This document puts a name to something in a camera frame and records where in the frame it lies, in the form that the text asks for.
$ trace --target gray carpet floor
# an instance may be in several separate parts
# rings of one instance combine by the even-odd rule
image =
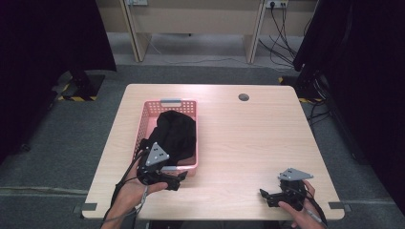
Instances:
[[[175,66],[118,66],[117,73],[95,73],[106,74],[96,101],[56,100],[28,142],[31,150],[9,156],[0,165],[0,228],[99,227],[99,220],[81,219],[76,210],[85,201],[128,84],[277,85],[282,74],[297,75],[267,68]],[[63,75],[56,89],[67,79]],[[302,108],[309,115],[312,106],[302,103]],[[330,228],[405,228],[404,216],[373,169],[352,158],[333,117],[313,127],[337,194],[348,209],[343,219],[330,221]]]

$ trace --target metal bracket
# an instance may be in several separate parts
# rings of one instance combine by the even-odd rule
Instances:
[[[162,161],[165,161],[170,158],[166,152],[159,146],[158,142],[153,143],[152,149],[149,153],[148,158],[146,159],[146,166],[151,166],[154,164],[158,164]]]
[[[282,180],[301,180],[301,179],[308,179],[308,178],[313,178],[313,175],[304,173],[302,171],[293,169],[293,168],[288,168],[286,169],[283,173],[281,173],[278,176],[279,179]]]

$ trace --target floor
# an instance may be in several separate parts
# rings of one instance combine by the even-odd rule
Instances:
[[[154,34],[142,62],[135,61],[128,33],[109,32],[108,37],[118,65],[176,65],[235,68],[272,68],[279,72],[291,69],[288,63],[258,44],[253,64],[247,64],[241,35]],[[268,47],[274,42],[260,36]],[[298,51],[303,37],[288,37],[288,45]],[[292,60],[289,53],[275,45],[274,50]]]

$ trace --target power strip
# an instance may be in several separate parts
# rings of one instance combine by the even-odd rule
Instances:
[[[286,8],[288,5],[288,0],[268,0],[266,8],[271,9],[271,3],[274,3],[274,9]]]

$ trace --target hole in table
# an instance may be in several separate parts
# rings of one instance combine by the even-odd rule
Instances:
[[[239,94],[239,99],[241,100],[241,101],[248,101],[249,100],[249,95],[247,95],[247,94]]]

